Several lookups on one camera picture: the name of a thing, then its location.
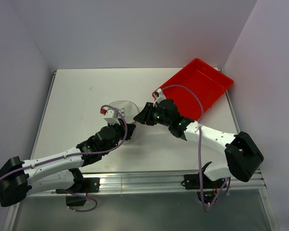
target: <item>wall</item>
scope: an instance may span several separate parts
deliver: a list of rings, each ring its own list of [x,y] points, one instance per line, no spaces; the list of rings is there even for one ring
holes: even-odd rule
[[[289,0],[258,0],[225,73],[239,124],[265,157],[261,169],[282,230],[289,230]]]
[[[10,2],[0,0],[0,166],[30,157],[50,74]],[[7,211],[0,207],[0,230]]]
[[[256,0],[11,0],[54,69],[225,64]]]

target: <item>purple cable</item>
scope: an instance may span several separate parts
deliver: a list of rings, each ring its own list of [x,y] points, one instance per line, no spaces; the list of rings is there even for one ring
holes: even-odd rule
[[[113,150],[116,150],[118,147],[120,147],[120,146],[124,143],[124,141],[126,140],[126,137],[127,137],[127,129],[128,129],[128,128],[127,128],[127,123],[126,123],[126,121],[125,121],[125,119],[124,119],[124,116],[120,113],[120,111],[119,111],[117,108],[115,108],[115,107],[113,107],[113,106],[103,105],[103,106],[101,107],[101,109],[103,109],[104,107],[108,107],[108,108],[114,110],[114,111],[121,117],[121,119],[122,119],[122,121],[123,121],[123,124],[124,124],[124,128],[125,128],[125,133],[124,133],[124,137],[123,137],[122,141],[121,141],[116,147],[114,147],[114,148],[112,148],[112,149],[109,149],[109,150],[106,150],[106,151],[92,152],[92,153],[72,153],[72,154],[66,155],[66,157],[75,156],[75,155],[105,154],[105,153],[109,153],[109,152],[111,152],[111,151],[113,151]],[[43,164],[47,164],[47,163],[52,162],[52,161],[60,160],[60,159],[63,159],[63,158],[64,158],[63,156],[59,156],[59,157],[56,157],[56,158],[53,158],[53,159],[45,160],[45,161],[36,163],[36,164],[35,164],[35,167],[40,166],[40,165],[43,165]],[[26,169],[28,169],[28,168],[32,168],[32,165],[29,165],[29,166],[26,166],[26,167],[21,167],[21,168],[18,168],[18,169],[16,169],[16,170],[13,170],[13,171],[5,174],[4,176],[0,177],[0,182],[1,182],[2,180],[4,180],[5,178],[7,178],[8,176],[10,176],[10,175],[12,175],[12,174],[14,174],[14,173],[16,173],[16,172],[26,170]],[[68,193],[68,194],[73,195],[73,196],[78,196],[78,197],[82,197],[82,198],[88,198],[88,199],[90,199],[90,200],[95,201],[95,206],[94,206],[93,208],[91,208],[91,209],[88,209],[88,210],[78,210],[78,209],[73,209],[73,208],[71,208],[73,211],[76,211],[76,212],[89,212],[89,211],[94,210],[94,209],[96,208],[96,206],[97,206],[97,201],[96,201],[95,199],[91,198],[91,197],[74,194],[74,193],[72,193],[72,192],[70,193],[69,191],[66,191],[66,190],[64,190],[64,191],[65,191],[66,193]]]
[[[183,88],[185,90],[187,90],[189,93],[191,93],[194,98],[198,101],[200,109],[201,109],[201,116],[198,120],[198,123],[200,124],[203,114],[204,114],[204,109],[202,106],[201,101],[199,100],[199,98],[187,87],[182,86],[182,85],[169,85],[167,87],[164,87],[162,90],[166,90],[168,88],[172,88],[172,87],[179,87],[179,88]],[[225,198],[225,196],[228,193],[229,187],[230,187],[230,178],[227,178],[227,180],[225,180],[225,182],[223,183],[223,185],[221,186],[221,188],[219,189],[219,191],[217,192],[217,194],[215,195],[215,197],[213,198],[212,202],[210,203],[210,206],[207,208],[205,203],[204,203],[204,194],[203,194],[203,176],[202,176],[202,164],[201,164],[201,140],[202,140],[202,130],[201,130],[201,126],[198,126],[199,129],[199,142],[198,142],[198,167],[199,167],[199,181],[200,181],[200,199],[201,199],[201,205],[203,210],[207,213],[211,210],[211,208],[213,207],[213,205],[215,205],[216,203],[220,202],[222,199]],[[223,195],[223,197],[216,201],[217,198],[219,197],[219,195],[221,194],[223,188],[225,187],[226,183],[228,182],[225,194]]]

